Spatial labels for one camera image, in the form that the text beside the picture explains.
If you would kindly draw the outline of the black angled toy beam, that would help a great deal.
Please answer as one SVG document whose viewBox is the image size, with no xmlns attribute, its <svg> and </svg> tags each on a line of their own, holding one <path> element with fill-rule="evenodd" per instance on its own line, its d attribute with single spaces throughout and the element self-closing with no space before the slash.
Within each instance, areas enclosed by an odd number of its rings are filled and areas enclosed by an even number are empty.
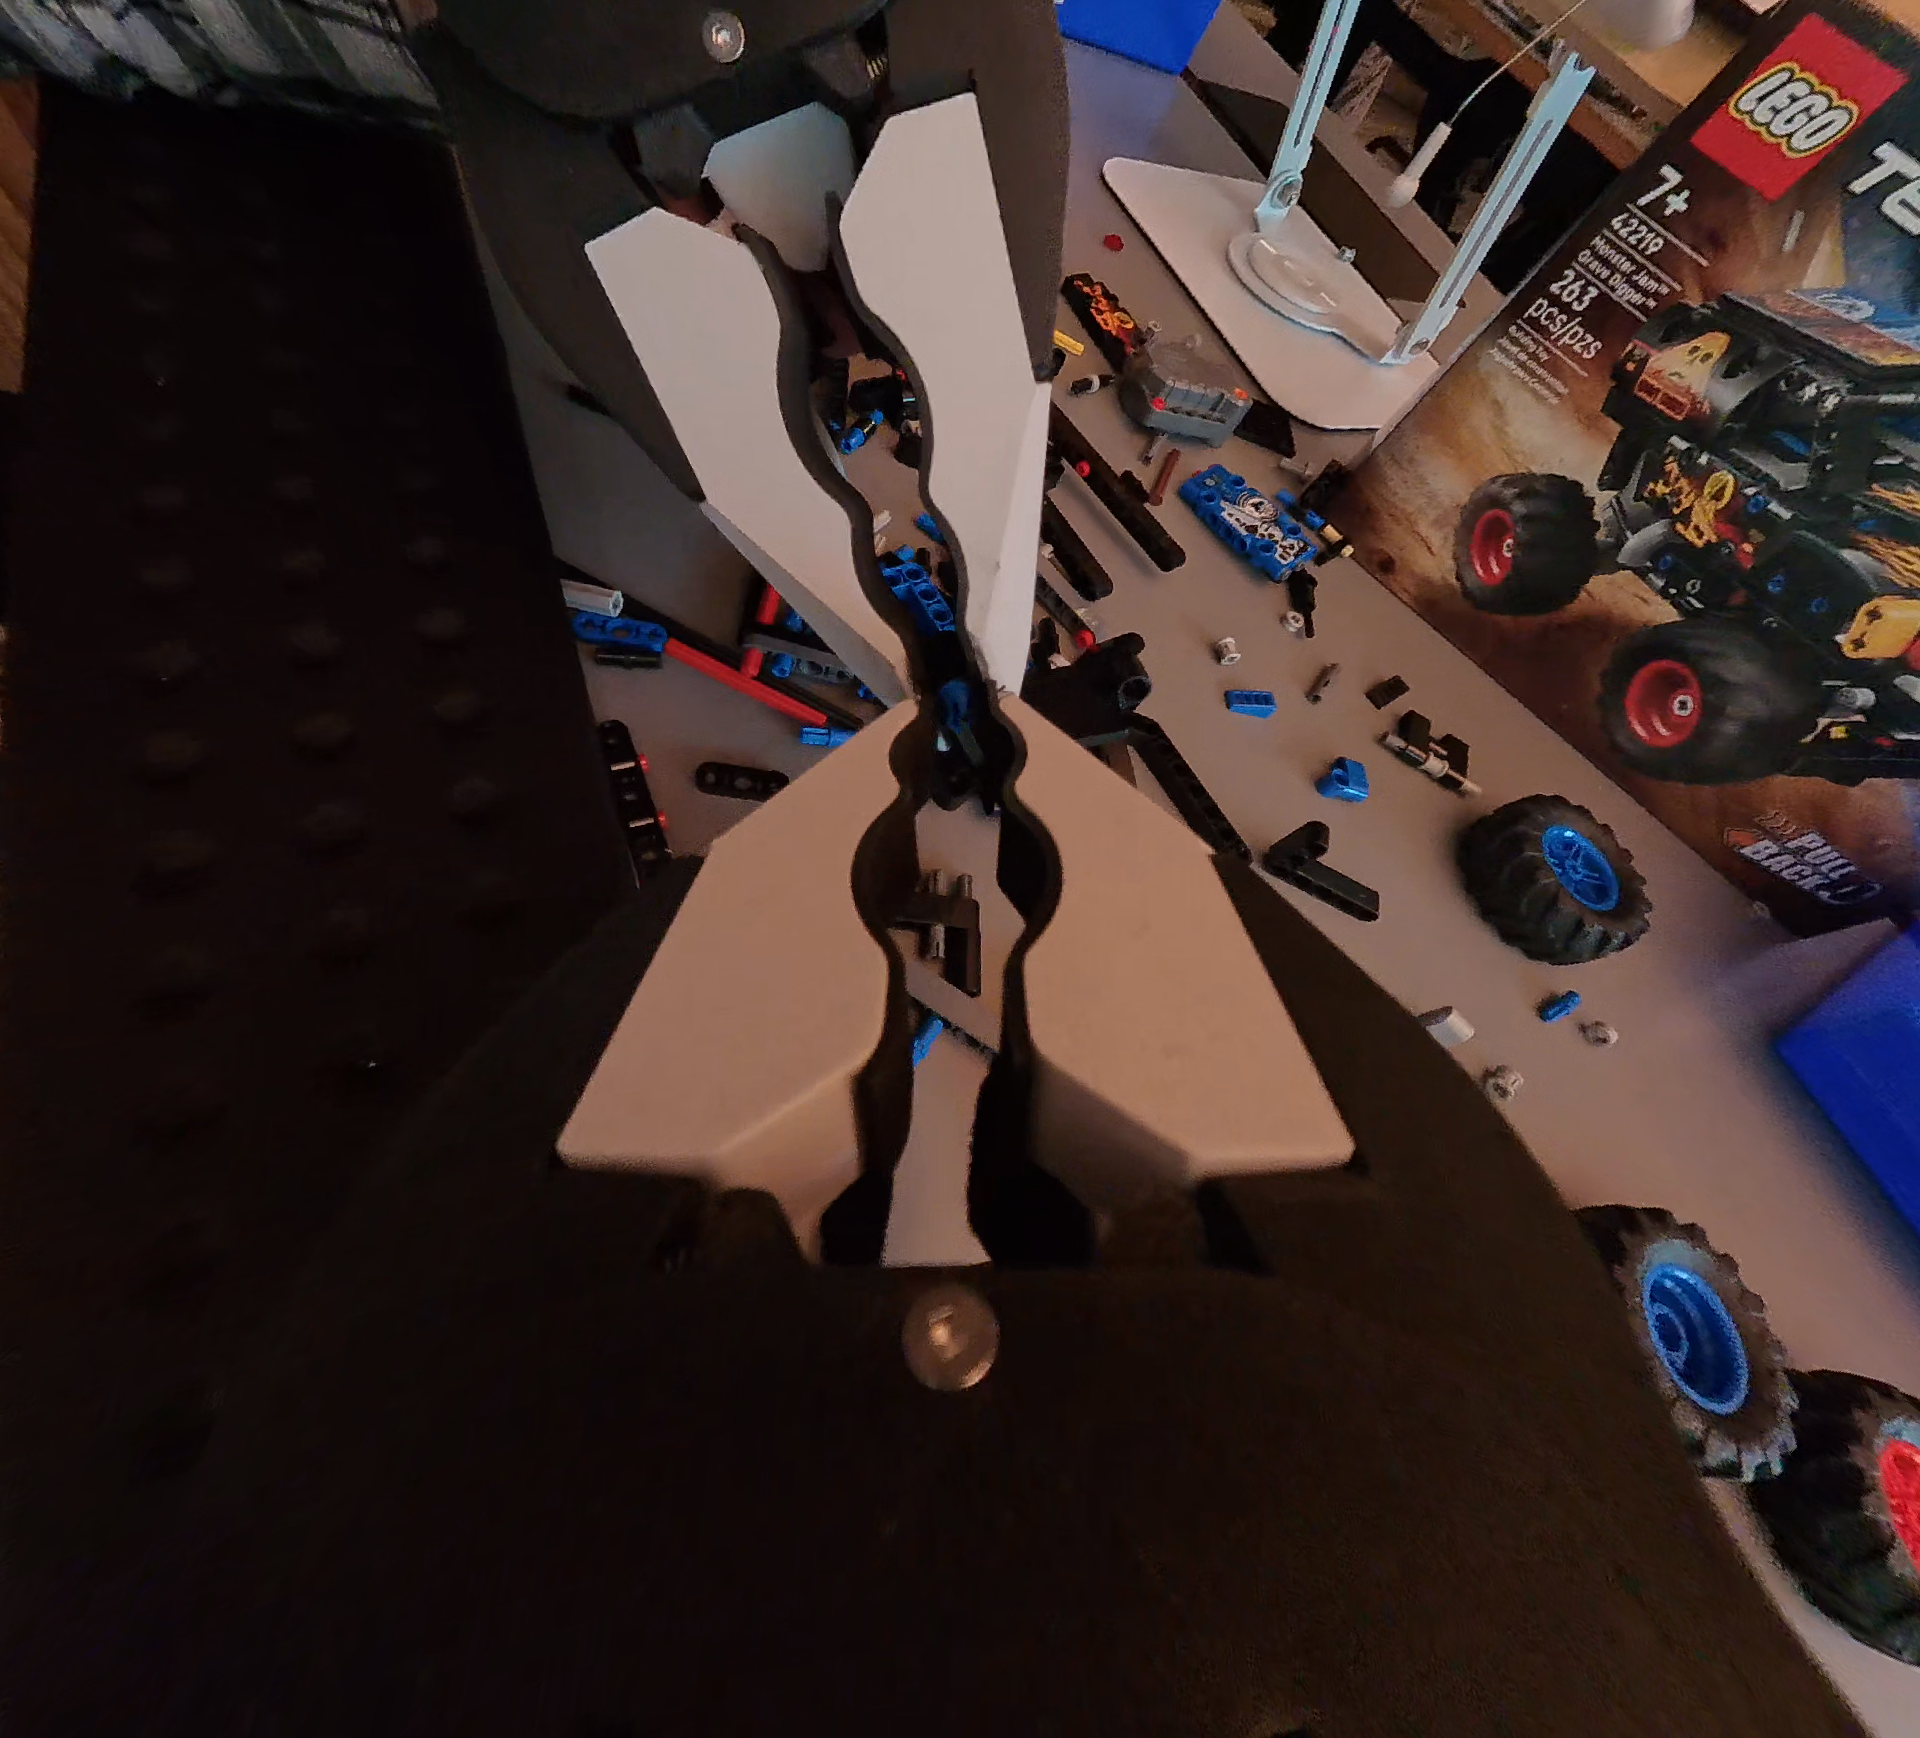
<svg viewBox="0 0 1920 1738">
<path fill-rule="evenodd" d="M 1334 828 L 1307 821 L 1263 850 L 1263 872 L 1360 922 L 1381 920 L 1381 893 L 1330 862 Z"/>
</svg>

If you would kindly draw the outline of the black toy connector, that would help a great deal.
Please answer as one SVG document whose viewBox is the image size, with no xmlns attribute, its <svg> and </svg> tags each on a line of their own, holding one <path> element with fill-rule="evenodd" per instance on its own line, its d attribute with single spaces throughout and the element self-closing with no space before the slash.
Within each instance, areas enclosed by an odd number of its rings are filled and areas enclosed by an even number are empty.
<svg viewBox="0 0 1920 1738">
<path fill-rule="evenodd" d="M 1472 744 L 1464 736 L 1439 736 L 1418 712 L 1406 712 L 1394 729 L 1386 729 L 1381 750 L 1428 777 L 1439 788 L 1475 799 Z"/>
</svg>

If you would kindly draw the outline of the blue printed toy panel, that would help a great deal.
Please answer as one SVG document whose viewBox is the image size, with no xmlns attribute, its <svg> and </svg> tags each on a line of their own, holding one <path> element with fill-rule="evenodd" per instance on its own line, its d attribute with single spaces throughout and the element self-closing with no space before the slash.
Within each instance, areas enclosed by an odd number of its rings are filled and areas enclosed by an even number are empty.
<svg viewBox="0 0 1920 1738">
<path fill-rule="evenodd" d="M 1263 493 L 1213 464 L 1180 483 L 1180 499 L 1226 554 L 1270 585 L 1349 554 L 1345 535 L 1301 509 L 1298 495 Z"/>
</svg>

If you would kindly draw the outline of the white document stand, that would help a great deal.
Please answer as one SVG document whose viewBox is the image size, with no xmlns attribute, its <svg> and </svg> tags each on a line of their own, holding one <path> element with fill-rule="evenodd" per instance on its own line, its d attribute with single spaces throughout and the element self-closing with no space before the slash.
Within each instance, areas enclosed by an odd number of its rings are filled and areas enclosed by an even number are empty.
<svg viewBox="0 0 1920 1738">
<path fill-rule="evenodd" d="M 1549 68 L 1472 227 L 1411 318 L 1369 283 L 1360 261 L 1301 207 L 1320 117 L 1360 3 L 1324 0 L 1263 186 L 1137 156 L 1109 156 L 1101 179 L 1291 417 L 1320 431 L 1381 437 L 1439 380 L 1439 339 L 1453 326 L 1468 287 L 1593 80 L 1593 67 L 1559 38 L 1572 13 L 1593 0 L 1572 0 L 1542 27 L 1538 43 L 1549 43 Z"/>
</svg>

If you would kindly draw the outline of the black tire red rim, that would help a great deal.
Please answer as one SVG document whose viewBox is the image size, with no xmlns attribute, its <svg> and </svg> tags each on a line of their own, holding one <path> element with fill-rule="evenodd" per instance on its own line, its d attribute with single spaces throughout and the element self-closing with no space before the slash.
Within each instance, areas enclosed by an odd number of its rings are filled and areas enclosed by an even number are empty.
<svg viewBox="0 0 1920 1738">
<path fill-rule="evenodd" d="M 1867 1649 L 1920 1659 L 1920 1404 L 1839 1366 L 1790 1366 L 1793 1450 L 1751 1513 L 1804 1599 Z"/>
</svg>

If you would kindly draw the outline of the orange flame toy panel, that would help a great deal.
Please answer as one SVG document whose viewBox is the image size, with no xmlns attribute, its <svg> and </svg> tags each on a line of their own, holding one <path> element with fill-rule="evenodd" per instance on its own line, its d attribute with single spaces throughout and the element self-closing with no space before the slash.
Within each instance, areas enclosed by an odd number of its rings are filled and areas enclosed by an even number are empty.
<svg viewBox="0 0 1920 1738">
<path fill-rule="evenodd" d="M 1147 350 L 1149 330 L 1096 274 L 1075 270 L 1058 294 L 1113 373 Z"/>
</svg>

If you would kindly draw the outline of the pile of toy building pieces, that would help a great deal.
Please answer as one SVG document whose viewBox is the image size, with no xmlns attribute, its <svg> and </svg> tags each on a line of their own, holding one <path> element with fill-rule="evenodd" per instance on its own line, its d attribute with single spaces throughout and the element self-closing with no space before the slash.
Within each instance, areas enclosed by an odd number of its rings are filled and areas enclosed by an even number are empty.
<svg viewBox="0 0 1920 1738">
<path fill-rule="evenodd" d="M 668 554 L 679 559 L 679 576 L 694 572 L 698 545 L 720 560 L 720 526 L 688 499 L 671 495 L 661 483 L 647 490 L 643 509 L 629 520 L 629 560 L 638 560 L 638 532 L 647 526 L 647 578 L 668 576 Z M 950 630 L 950 560 L 932 551 L 875 554 L 888 591 L 921 624 L 924 646 L 943 666 Z M 842 744 L 853 736 L 860 707 L 879 707 L 875 682 L 851 666 L 851 657 L 828 646 L 824 626 L 808 624 L 787 591 L 781 591 L 757 568 L 763 588 L 745 602 L 742 634 L 733 646 L 735 678 L 766 707 L 787 707 L 801 718 L 805 744 Z M 1073 740 L 1096 750 L 1101 758 L 1137 758 L 1149 768 L 1175 814 L 1213 850 L 1249 862 L 1249 844 L 1226 822 L 1221 801 L 1205 795 L 1175 740 L 1140 712 L 1149 699 L 1149 674 L 1140 666 L 1137 634 L 1096 640 L 1095 626 L 1036 578 L 1036 619 L 1028 646 L 1025 699 L 1047 712 Z"/>
</svg>

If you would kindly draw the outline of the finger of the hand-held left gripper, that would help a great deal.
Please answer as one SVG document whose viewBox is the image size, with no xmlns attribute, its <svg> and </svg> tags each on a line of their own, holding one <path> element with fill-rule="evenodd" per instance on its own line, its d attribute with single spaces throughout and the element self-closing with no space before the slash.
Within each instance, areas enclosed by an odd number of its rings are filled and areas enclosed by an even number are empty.
<svg viewBox="0 0 1920 1738">
<path fill-rule="evenodd" d="M 882 707 L 911 701 L 911 646 L 879 607 L 872 507 L 828 453 L 805 315 L 771 246 L 647 208 L 587 241 L 587 265 L 707 520 Z"/>
<path fill-rule="evenodd" d="M 838 216 L 863 318 L 924 406 L 924 499 L 996 691 L 1025 687 L 1050 393 L 1034 371 L 977 95 L 894 114 Z"/>
</svg>

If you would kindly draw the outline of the plain blue plastic bin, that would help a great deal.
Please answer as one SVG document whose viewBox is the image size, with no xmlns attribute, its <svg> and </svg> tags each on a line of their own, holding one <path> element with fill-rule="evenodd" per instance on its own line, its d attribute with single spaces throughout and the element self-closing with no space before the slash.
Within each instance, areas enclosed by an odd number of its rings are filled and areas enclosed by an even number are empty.
<svg viewBox="0 0 1920 1738">
<path fill-rule="evenodd" d="M 1920 935 L 1888 935 L 1777 1042 L 1898 1219 L 1920 1227 Z"/>
</svg>

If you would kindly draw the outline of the black beam with red pins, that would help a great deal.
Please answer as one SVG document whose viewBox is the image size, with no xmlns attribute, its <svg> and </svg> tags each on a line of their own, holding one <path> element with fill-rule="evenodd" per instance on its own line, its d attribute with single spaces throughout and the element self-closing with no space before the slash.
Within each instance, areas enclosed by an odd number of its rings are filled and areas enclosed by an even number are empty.
<svg viewBox="0 0 1920 1738">
<path fill-rule="evenodd" d="M 656 876 L 675 853 L 668 838 L 668 821 L 655 801 L 647 761 L 621 718 L 596 725 L 596 744 L 611 772 L 612 810 L 629 838 L 629 853 L 638 868 L 638 881 Z"/>
</svg>

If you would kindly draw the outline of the grey desk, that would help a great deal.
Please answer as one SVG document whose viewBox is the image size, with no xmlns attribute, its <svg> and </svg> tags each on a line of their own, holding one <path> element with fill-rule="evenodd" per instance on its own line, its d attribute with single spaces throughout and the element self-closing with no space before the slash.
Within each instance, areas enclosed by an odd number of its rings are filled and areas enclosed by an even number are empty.
<svg viewBox="0 0 1920 1738">
<path fill-rule="evenodd" d="M 572 1172 L 518 1450 L 518 1628 L 414 1731 L 1867 1732 L 1726 1542 L 1603 1261 L 1411 1015 L 1234 901 L 1355 1160 L 1209 1180 L 1088 1252 L 882 1273 L 868 1172 Z"/>
</svg>

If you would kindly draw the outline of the toy truck set box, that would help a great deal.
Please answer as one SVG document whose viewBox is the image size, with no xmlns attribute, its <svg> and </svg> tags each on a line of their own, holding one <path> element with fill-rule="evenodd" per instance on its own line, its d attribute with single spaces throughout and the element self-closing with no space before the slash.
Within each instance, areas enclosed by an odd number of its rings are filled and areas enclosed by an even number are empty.
<svg viewBox="0 0 1920 1738">
<path fill-rule="evenodd" d="M 1336 495 L 1790 931 L 1916 920 L 1920 49 L 1785 0 Z"/>
</svg>

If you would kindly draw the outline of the grey toy motor block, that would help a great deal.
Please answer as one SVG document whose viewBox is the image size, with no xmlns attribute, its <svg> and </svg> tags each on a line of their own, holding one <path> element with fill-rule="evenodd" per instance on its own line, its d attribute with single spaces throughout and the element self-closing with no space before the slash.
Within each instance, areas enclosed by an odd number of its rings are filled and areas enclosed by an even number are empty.
<svg viewBox="0 0 1920 1738">
<path fill-rule="evenodd" d="M 1149 334 L 1118 371 L 1118 406 L 1153 437 L 1225 448 L 1255 393 L 1199 334 Z"/>
</svg>

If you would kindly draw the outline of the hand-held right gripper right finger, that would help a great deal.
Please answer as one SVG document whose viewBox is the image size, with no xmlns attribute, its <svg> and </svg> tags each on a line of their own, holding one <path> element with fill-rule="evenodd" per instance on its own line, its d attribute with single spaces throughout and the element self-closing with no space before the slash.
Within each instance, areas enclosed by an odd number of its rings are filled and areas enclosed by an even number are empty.
<svg viewBox="0 0 1920 1738">
<path fill-rule="evenodd" d="M 1025 699 L 996 888 L 1021 912 L 984 1085 L 984 1245 L 1096 1227 L 1235 1176 L 1320 1176 L 1355 1138 L 1221 853 Z"/>
</svg>

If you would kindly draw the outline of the black tire blue rim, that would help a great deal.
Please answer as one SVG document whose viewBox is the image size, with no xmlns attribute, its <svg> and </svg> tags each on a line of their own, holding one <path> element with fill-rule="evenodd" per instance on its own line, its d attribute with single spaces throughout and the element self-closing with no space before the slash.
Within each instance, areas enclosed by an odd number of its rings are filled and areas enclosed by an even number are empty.
<svg viewBox="0 0 1920 1738">
<path fill-rule="evenodd" d="M 1649 931 L 1649 893 L 1619 838 L 1567 799 L 1520 799 L 1453 838 L 1472 912 L 1507 951 L 1579 967 Z"/>
<path fill-rule="evenodd" d="M 1644 1201 L 1576 1211 L 1691 1464 L 1773 1480 L 1793 1454 L 1800 1391 L 1762 1298 L 1704 1225 Z"/>
</svg>

